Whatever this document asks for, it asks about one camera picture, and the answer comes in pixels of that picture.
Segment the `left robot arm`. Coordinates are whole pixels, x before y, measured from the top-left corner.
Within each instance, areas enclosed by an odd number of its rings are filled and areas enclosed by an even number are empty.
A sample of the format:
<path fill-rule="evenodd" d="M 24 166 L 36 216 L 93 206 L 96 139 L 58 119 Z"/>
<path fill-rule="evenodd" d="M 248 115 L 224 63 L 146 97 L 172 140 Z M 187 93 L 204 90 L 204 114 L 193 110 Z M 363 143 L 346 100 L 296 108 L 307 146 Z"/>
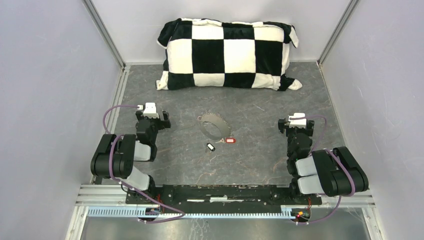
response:
<path fill-rule="evenodd" d="M 149 113 L 138 110 L 135 113 L 138 122 L 135 134 L 125 134 L 118 138 L 116 134 L 104 134 L 90 162 L 91 173 L 103 179 L 109 179 L 109 158 L 112 156 L 112 173 L 119 182 L 124 181 L 137 188 L 138 197 L 145 204 L 153 203 L 157 198 L 154 180 L 138 170 L 135 162 L 153 162 L 158 148 L 157 136 L 160 130 L 169 129 L 169 113 L 162 111 L 163 117 L 152 118 Z"/>

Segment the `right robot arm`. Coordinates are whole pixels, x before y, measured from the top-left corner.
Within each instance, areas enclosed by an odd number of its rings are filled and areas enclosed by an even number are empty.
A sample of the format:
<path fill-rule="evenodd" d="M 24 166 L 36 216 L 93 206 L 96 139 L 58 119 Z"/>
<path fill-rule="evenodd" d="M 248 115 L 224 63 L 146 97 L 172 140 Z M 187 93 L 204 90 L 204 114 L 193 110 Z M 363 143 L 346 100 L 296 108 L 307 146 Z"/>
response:
<path fill-rule="evenodd" d="M 305 116 L 278 120 L 278 130 L 287 137 L 287 171 L 293 177 L 289 199 L 302 204 L 309 195 L 352 196 L 369 189 L 369 180 L 346 146 L 316 150 L 315 123 Z"/>

